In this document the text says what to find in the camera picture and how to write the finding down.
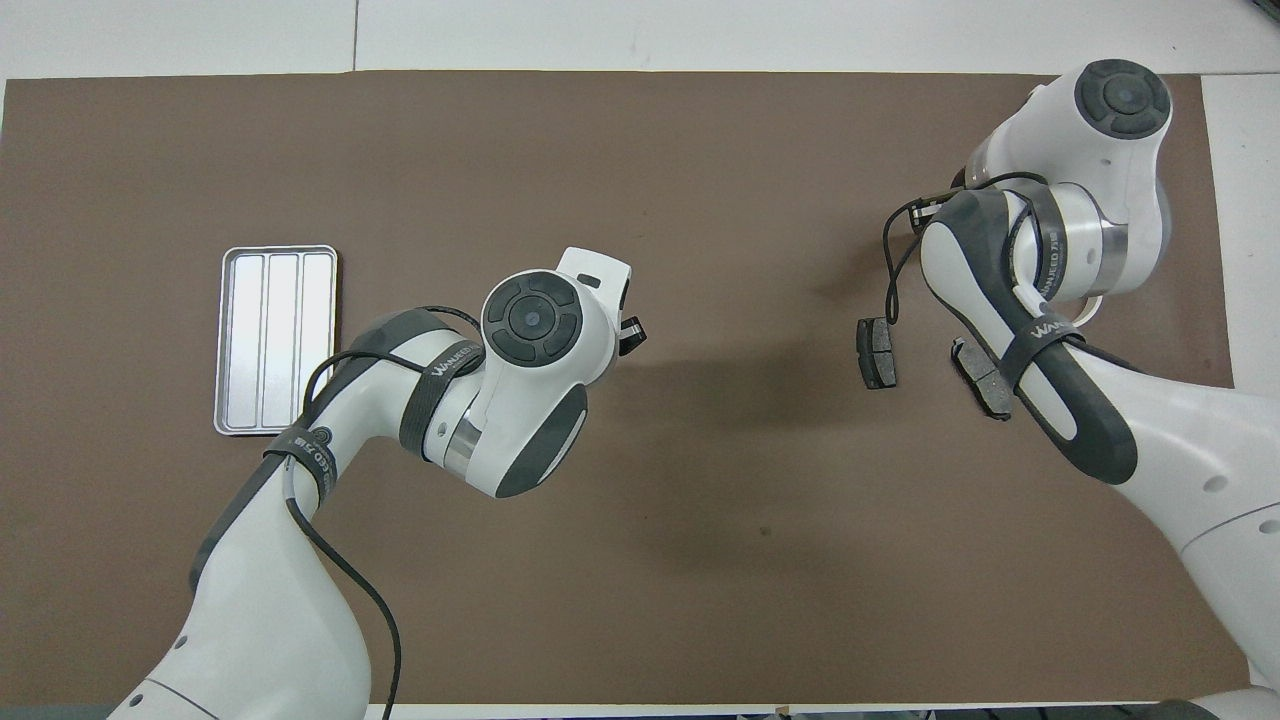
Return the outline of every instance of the metal tray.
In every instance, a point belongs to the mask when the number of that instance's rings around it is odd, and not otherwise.
[[[333,247],[228,250],[218,314],[214,428],[227,436],[261,436],[293,423],[307,378],[333,355],[337,309]]]

